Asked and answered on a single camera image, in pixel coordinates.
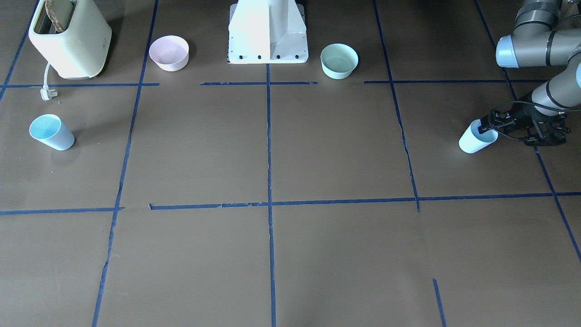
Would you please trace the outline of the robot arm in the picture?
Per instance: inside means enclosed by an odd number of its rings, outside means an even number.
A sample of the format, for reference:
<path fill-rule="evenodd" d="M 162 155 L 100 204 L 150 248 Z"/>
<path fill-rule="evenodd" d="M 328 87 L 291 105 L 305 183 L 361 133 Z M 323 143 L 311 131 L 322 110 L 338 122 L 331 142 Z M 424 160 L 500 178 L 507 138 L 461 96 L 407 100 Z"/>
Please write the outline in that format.
<path fill-rule="evenodd" d="M 512 139 L 514 132 L 533 129 L 517 140 L 527 146 L 566 143 L 567 113 L 580 110 L 581 32 L 579 28 L 559 29 L 560 9 L 560 0 L 524 1 L 513 32 L 498 41 L 496 61 L 502 68 L 564 66 L 564 70 L 512 101 L 510 110 L 491 110 L 481 118 L 478 135 L 493 131 Z"/>

